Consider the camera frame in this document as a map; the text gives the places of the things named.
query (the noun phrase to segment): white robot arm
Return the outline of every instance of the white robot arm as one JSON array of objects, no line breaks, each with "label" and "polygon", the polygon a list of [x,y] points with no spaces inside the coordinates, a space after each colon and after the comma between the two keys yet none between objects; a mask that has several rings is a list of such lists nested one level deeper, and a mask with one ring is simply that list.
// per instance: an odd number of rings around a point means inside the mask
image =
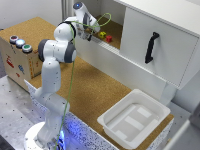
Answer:
[{"label": "white robot arm", "polygon": [[[49,150],[51,149],[49,145],[52,145],[53,141],[55,142],[67,102],[56,94],[61,86],[59,62],[72,63],[76,58],[76,48],[72,43],[73,38],[79,35],[81,38],[87,39],[87,36],[83,36],[82,33],[90,26],[99,26],[97,20],[89,13],[83,3],[76,3],[73,8],[76,17],[69,17],[58,25],[54,31],[55,40],[44,39],[38,46],[39,58],[43,61],[42,87],[36,90],[34,97],[48,109],[45,124],[35,138],[36,144],[41,149]],[[100,27],[94,28],[94,32],[99,30]]]}]

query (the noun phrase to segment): black handle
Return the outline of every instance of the black handle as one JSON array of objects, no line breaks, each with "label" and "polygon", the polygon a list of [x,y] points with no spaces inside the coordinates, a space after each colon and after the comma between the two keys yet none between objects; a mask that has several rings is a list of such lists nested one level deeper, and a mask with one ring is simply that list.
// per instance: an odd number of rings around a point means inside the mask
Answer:
[{"label": "black handle", "polygon": [[145,57],[145,63],[148,64],[153,60],[153,57],[151,57],[151,53],[153,50],[153,46],[154,46],[154,40],[157,39],[160,35],[156,32],[153,33],[153,36],[151,37],[150,41],[149,41],[149,45],[148,45],[148,49],[147,49],[147,54]]}]

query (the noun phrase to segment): brown cardboard box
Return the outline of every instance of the brown cardboard box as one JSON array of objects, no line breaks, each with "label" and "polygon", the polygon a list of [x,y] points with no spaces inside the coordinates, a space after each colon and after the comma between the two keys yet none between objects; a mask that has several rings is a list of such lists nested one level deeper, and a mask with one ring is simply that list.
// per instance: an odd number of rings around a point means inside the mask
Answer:
[{"label": "brown cardboard box", "polygon": [[38,53],[25,54],[1,37],[0,50],[7,75],[28,91],[24,79],[30,80],[41,72],[42,61],[39,60]]}]

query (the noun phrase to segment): yellow object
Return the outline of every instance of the yellow object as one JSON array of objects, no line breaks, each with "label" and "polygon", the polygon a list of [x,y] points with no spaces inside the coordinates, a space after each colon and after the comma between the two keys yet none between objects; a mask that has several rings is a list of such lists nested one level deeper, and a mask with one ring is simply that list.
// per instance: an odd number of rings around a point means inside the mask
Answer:
[{"label": "yellow object", "polygon": [[99,37],[104,39],[106,37],[106,32],[100,32]]}]

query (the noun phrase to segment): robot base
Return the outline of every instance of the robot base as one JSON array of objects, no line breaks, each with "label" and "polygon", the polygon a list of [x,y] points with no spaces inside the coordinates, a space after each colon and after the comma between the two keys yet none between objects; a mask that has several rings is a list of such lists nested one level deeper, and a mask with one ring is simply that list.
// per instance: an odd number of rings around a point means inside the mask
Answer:
[{"label": "robot base", "polygon": [[36,135],[38,134],[38,132],[40,131],[40,129],[43,127],[45,123],[44,122],[41,122],[41,123],[38,123],[34,126],[32,126],[27,132],[26,132],[26,135],[25,135],[25,138],[24,138],[24,149],[25,150],[44,150],[42,148],[40,148],[36,143],[35,143],[35,140],[34,138],[36,137]]}]

